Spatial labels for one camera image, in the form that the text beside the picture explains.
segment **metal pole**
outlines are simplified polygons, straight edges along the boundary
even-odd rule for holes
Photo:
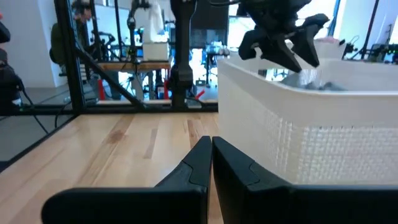
[[[333,11],[333,21],[330,24],[328,36],[333,37],[335,34],[338,10],[340,9],[341,0],[336,0],[335,10]]]
[[[93,15],[93,30],[94,30],[94,45],[95,49],[95,58],[98,60],[102,60],[102,51],[101,49],[101,39],[100,35],[98,34],[98,23],[97,23],[97,15],[95,11],[95,2],[94,0],[90,0],[90,6],[91,6],[91,14]]]
[[[120,33],[120,19],[119,19],[119,1],[114,0],[114,11],[116,14],[116,27],[118,28],[118,40],[119,40],[119,54],[122,54],[122,35]]]
[[[363,48],[361,50],[361,60],[363,60],[365,58],[365,55],[366,55],[366,49],[368,48],[368,43],[369,43],[369,38],[370,38],[371,32],[372,32],[374,18],[375,18],[376,13],[377,13],[377,8],[379,7],[379,1],[380,0],[376,0],[376,2],[374,3],[372,17],[371,17],[371,21],[369,23],[368,33],[366,34],[365,44],[363,45]]]
[[[73,26],[72,12],[69,1],[54,0],[55,12],[57,13],[58,25],[62,33],[63,51],[66,59],[66,69],[68,74],[68,85],[73,110],[80,114],[85,109],[85,100],[83,96],[83,85],[80,75],[80,64],[75,52],[77,39],[76,30]]]

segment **wooden tabletop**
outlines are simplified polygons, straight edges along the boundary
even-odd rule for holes
[[[0,174],[0,222],[41,223],[71,187],[153,187],[203,135],[218,135],[216,113],[79,116]],[[223,223],[214,180],[209,223]]]
[[[218,103],[218,100],[202,100],[203,103]],[[171,105],[172,100],[144,100],[147,105]],[[130,105],[131,102],[127,100],[116,101],[116,100],[99,100],[97,105]]]
[[[136,69],[136,66],[131,63],[131,62],[101,62],[98,63],[98,65],[103,69],[103,70],[115,70],[115,71],[134,71]],[[170,61],[164,61],[164,62],[141,62],[140,64],[137,65],[137,70],[138,71],[143,71],[143,70],[159,70],[159,69],[171,69],[171,63]]]

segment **person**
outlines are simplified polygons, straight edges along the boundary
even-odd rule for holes
[[[83,46],[83,43],[85,42],[84,39],[84,34],[83,34],[83,27],[85,24],[91,20],[92,14],[91,14],[91,5],[89,1],[81,0],[80,7],[78,8],[77,6],[77,1],[74,1],[72,3],[72,10],[75,11],[74,13],[74,19],[75,19],[75,24],[76,24],[76,30],[77,30],[77,37],[78,37],[78,43],[79,45]],[[62,42],[62,31],[58,25],[58,23],[55,23],[52,26],[51,29],[51,51],[50,51],[50,56],[52,60],[58,64],[61,67],[61,70],[63,73],[66,73],[65,70],[65,54],[63,52],[63,42]],[[119,72],[118,71],[107,71],[107,74],[110,76],[112,80],[115,82],[119,83]],[[88,80],[91,87],[94,89],[94,92],[98,94],[98,83],[97,80],[94,78],[91,78]],[[120,100],[121,99],[121,94],[120,92],[117,91],[117,89],[111,87],[111,97],[114,100]]]

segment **perforated basket side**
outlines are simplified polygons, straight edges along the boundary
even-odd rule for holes
[[[311,102],[313,96],[300,96],[299,91],[296,95],[286,95],[290,89],[265,84],[261,77],[250,78],[256,74],[255,70],[235,68],[229,63],[219,63],[220,134],[266,169],[298,184],[397,183],[398,125],[396,119],[389,121],[393,118],[391,111],[384,113],[376,108],[365,111],[362,116],[362,111],[358,110],[361,108],[354,107],[352,110],[357,109],[357,119],[352,119],[351,109],[336,107],[332,113],[325,113],[321,108],[316,116],[285,116],[294,111],[309,113],[315,110],[315,107],[300,108],[299,102],[286,103]],[[248,86],[258,87],[255,84],[259,82],[264,82],[263,88],[276,91],[264,91],[269,93],[266,95],[253,94]],[[365,96],[335,94],[320,97],[333,98],[341,104],[347,101],[355,106],[370,104],[382,108],[389,105],[386,102],[397,100],[395,95]],[[284,104],[289,113],[278,108],[277,102]]]

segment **white plastic basket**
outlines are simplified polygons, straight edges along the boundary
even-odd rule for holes
[[[267,65],[218,61],[221,137],[292,183],[398,183],[397,66],[322,60],[303,82],[349,90],[326,92],[266,81]]]

